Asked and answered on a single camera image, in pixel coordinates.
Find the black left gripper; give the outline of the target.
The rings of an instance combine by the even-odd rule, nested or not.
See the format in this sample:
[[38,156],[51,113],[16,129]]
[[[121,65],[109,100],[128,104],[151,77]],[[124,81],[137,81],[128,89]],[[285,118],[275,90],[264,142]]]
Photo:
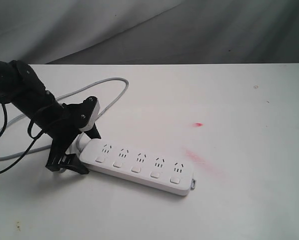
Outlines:
[[[78,104],[63,104],[64,113],[50,129],[52,144],[45,167],[58,172],[61,169],[70,170],[78,174],[88,174],[89,169],[79,160],[76,154],[66,154],[81,131],[74,125],[73,113]],[[101,139],[101,135],[95,125],[84,132],[90,139]]]

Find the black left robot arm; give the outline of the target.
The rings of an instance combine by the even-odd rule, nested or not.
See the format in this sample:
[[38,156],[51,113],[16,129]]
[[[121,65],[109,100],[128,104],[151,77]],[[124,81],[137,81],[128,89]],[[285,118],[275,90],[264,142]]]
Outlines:
[[28,64],[20,60],[0,61],[0,104],[4,112],[9,103],[30,119],[27,134],[33,142],[43,134],[52,138],[47,169],[89,173],[75,153],[66,151],[81,133],[100,139],[95,125],[100,110],[97,97],[90,96],[82,103],[59,103]]

